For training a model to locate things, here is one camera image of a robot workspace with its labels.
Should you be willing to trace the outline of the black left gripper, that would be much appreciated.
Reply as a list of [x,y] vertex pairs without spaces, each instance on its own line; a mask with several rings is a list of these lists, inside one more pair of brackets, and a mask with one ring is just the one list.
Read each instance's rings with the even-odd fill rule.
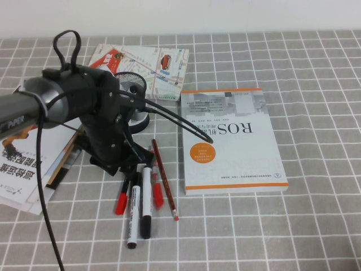
[[127,140],[120,147],[111,147],[102,144],[96,144],[89,140],[90,163],[105,170],[111,176],[114,176],[119,170],[124,175],[136,168],[139,164],[139,170],[150,168],[152,170],[155,164],[155,155],[144,149],[137,143],[128,143]]

